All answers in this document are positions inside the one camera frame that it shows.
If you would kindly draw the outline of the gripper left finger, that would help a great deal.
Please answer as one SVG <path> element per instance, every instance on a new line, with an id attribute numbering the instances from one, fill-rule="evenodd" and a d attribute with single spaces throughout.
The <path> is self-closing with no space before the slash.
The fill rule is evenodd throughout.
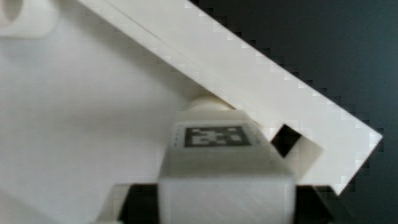
<path id="1" fill-rule="evenodd" d="M 160 224 L 158 185 L 117 184 L 96 220 L 89 224 Z"/>

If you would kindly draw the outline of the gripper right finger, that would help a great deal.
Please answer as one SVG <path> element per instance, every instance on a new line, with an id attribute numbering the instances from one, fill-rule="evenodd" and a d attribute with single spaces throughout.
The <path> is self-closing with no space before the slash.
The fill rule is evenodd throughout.
<path id="1" fill-rule="evenodd" d="M 297 187 L 293 224 L 355 224 L 354 215 L 329 186 Z"/>

